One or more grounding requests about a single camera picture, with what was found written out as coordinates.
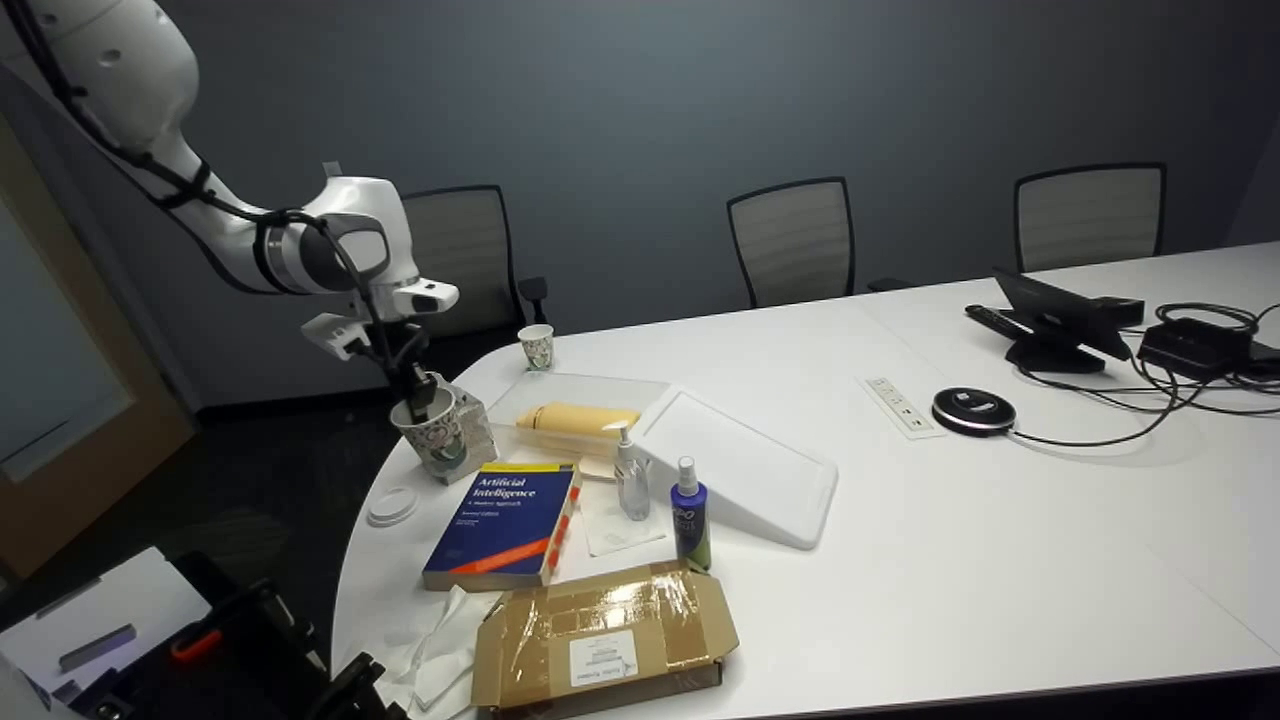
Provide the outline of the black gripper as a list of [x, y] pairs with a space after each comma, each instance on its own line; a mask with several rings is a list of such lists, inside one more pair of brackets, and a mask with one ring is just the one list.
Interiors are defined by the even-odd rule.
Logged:
[[412, 357], [427, 335], [407, 325], [365, 325], [343, 312], [316, 312], [300, 333], [336, 361], [378, 361], [387, 401], [403, 406], [412, 422], [427, 422], [433, 401], [450, 388], [423, 357]]

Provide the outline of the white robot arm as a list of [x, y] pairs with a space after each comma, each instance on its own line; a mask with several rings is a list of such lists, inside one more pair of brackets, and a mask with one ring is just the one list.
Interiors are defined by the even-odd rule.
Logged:
[[461, 288], [418, 265], [403, 201], [383, 177], [327, 177], [307, 203], [235, 195], [188, 143], [201, 92], [188, 36], [162, 0], [0, 0], [4, 67], [50, 100], [208, 265], [251, 298], [343, 298], [306, 333], [332, 357], [371, 357], [407, 422], [443, 394], [422, 352]]

